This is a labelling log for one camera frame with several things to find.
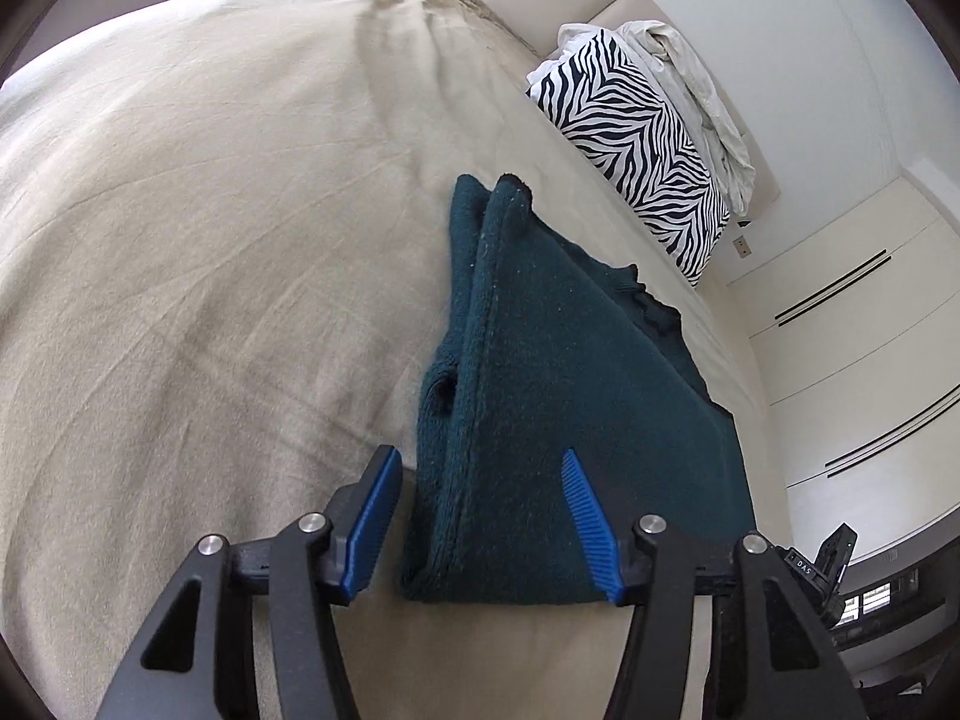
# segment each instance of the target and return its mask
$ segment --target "dark teal knit garment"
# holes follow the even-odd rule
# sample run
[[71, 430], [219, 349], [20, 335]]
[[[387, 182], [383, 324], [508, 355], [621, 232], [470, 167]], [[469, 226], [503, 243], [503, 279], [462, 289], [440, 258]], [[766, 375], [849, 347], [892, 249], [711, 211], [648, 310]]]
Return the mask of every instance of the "dark teal knit garment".
[[680, 314], [548, 228], [530, 191], [457, 180], [448, 333], [424, 377], [401, 586], [420, 601], [601, 598], [560, 486], [568, 447], [672, 527], [755, 527], [733, 418], [712, 403]]

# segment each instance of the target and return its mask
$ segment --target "beige bed sheet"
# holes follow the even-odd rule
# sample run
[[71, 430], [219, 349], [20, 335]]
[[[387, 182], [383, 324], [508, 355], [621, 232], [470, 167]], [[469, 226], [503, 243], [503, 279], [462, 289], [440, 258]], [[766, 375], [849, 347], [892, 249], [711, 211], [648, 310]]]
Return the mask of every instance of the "beige bed sheet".
[[[458, 0], [179, 0], [5, 85], [0, 628], [61, 720], [93, 717], [197, 538], [272, 535], [378, 442], [414, 466], [462, 172], [488, 185], [515, 172], [546, 223], [611, 265], [636, 262], [680, 309], [736, 417], [760, 527], [789, 538], [750, 377], [522, 94], [535, 64]], [[337, 617], [363, 717], [602, 715], [627, 611], [404, 603], [402, 526], [374, 589]], [[263, 647], [258, 665], [270, 683]]]

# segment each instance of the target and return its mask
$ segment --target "bed sheet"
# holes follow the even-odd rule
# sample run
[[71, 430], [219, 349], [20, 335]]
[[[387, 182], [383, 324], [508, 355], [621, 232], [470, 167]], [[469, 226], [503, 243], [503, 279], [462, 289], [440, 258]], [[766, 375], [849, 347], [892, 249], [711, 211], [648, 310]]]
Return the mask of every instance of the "bed sheet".
[[[199, 536], [272, 535], [379, 442], [416, 464], [463, 172], [520, 176], [546, 223], [637, 263], [680, 309], [736, 420], [757, 521], [789, 539], [763, 399], [730, 348], [745, 337], [527, 100], [534, 66], [461, 0], [178, 0], [7, 82], [0, 629], [61, 720], [93, 717]], [[363, 717], [601, 716], [629, 612], [404, 603], [404, 517], [371, 592], [337, 616]]]

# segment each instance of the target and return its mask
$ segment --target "electrical outlet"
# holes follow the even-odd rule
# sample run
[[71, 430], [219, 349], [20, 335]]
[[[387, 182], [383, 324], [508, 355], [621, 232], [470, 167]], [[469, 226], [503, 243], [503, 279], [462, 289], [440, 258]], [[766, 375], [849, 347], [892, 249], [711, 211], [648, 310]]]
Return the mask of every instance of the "electrical outlet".
[[747, 239], [742, 235], [739, 238], [733, 239], [733, 248], [736, 249], [736, 253], [740, 255], [742, 260], [744, 257], [749, 257], [752, 252], [750, 252], [750, 245], [747, 244]]

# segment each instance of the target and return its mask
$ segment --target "zebra print pillow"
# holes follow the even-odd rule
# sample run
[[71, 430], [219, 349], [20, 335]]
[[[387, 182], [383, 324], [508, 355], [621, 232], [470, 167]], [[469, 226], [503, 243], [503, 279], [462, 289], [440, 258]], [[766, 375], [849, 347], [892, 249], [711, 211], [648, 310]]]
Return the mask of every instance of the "zebra print pillow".
[[730, 209], [679, 114], [613, 34], [597, 32], [527, 94], [696, 286]]

